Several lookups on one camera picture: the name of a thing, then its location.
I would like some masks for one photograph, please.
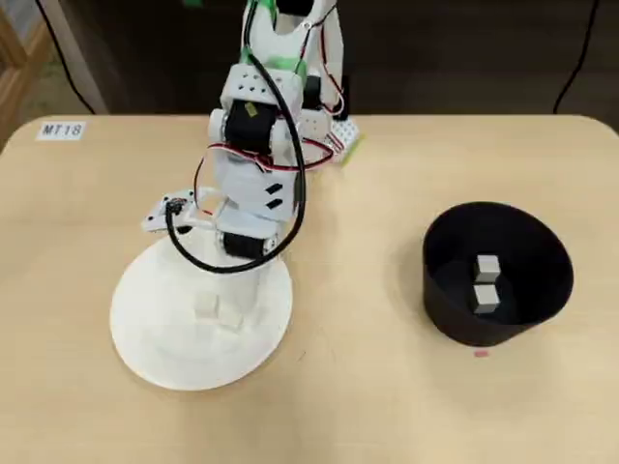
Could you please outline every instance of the wooden table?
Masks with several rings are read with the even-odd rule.
[[[187,187],[202,117],[94,117],[78,142],[0,157],[0,461],[619,462],[619,138],[582,117],[367,117],[344,167],[313,174],[286,260],[293,321],[249,377],[151,387],[116,356],[114,287],[158,237],[139,222]],[[552,321],[492,348],[442,335],[420,304],[420,243],[470,200],[548,224],[575,265]]]

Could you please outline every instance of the black container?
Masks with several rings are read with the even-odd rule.
[[[496,288],[501,304],[474,314],[473,265],[479,254],[499,257]],[[568,302],[574,271],[567,251],[544,224],[499,203],[455,206],[438,217],[424,238],[424,304],[446,336],[492,346],[541,324]]]

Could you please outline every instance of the red wire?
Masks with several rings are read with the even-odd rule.
[[[329,10],[324,16],[322,16],[322,19],[316,21],[311,28],[308,30],[308,33],[306,34],[305,39],[303,40],[303,46],[301,47],[301,56],[299,57],[299,63],[297,64],[297,69],[296,71],[299,70],[299,67],[301,66],[301,61],[303,60],[303,57],[306,55],[306,49],[308,47],[308,42],[310,41],[310,34],[311,34],[311,30],[315,27],[319,27],[322,26],[324,29],[324,23],[327,21],[327,18],[329,17],[329,15],[336,9],[337,5],[334,5],[333,7],[331,7],[331,10]],[[326,62],[327,58],[325,57],[324,51],[323,51],[323,55],[324,58],[323,60]]]
[[[312,140],[310,138],[304,138],[303,143],[307,143],[308,145],[313,145],[314,147],[318,147],[322,149],[327,155],[318,161],[314,161],[306,164],[306,170],[316,168],[327,161],[331,160],[334,156],[334,151],[324,143],[318,142],[317,140]],[[246,160],[250,160],[255,162],[259,167],[263,167],[264,169],[268,169],[270,171],[284,171],[284,172],[296,172],[299,171],[297,166],[283,166],[280,164],[272,164],[270,159],[266,159],[261,157],[258,154],[253,154],[249,152],[245,152],[243,150],[238,150],[236,148],[231,147],[227,143],[213,143],[209,145],[209,149],[211,148],[221,148],[225,151],[231,152],[235,155],[238,155],[241,158],[245,158]]]
[[[338,150],[339,152],[342,152],[344,148],[346,148],[342,141],[339,140],[339,138],[334,133],[327,134],[327,137],[329,137],[329,140],[331,140],[331,142],[336,146],[336,150]]]
[[[326,39],[325,39],[325,28],[324,28],[324,26],[322,26],[322,28],[320,29],[320,53],[322,55],[322,67],[324,68],[325,73],[327,74],[327,77],[329,77],[329,80],[331,80],[331,83],[333,84],[333,86],[338,91],[339,100],[340,100],[341,104],[344,105],[344,93],[343,93],[343,90],[341,90],[341,87],[339,87],[338,82],[336,81],[336,79],[333,77],[333,75],[329,72],[329,69],[327,68],[327,44],[326,44]],[[336,112],[337,105],[333,106],[333,107],[329,107],[325,103],[322,103],[322,105],[330,113],[335,113]]]

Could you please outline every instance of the wall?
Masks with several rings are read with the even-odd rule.
[[[238,58],[245,0],[63,0],[113,112],[210,112]],[[340,0],[352,109],[549,113],[591,0]],[[619,128],[619,0],[602,1],[564,112]]]

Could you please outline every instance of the small block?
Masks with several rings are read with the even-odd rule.
[[[499,294],[494,285],[475,285],[475,314],[489,314],[499,306]]]
[[[475,283],[494,283],[501,275],[498,256],[479,254],[475,264]]]
[[[196,319],[214,319],[217,317],[217,307],[220,297],[213,292],[200,293],[195,301]]]
[[[233,304],[222,304],[218,307],[218,322],[224,329],[237,332],[243,324],[243,314],[241,314]]]

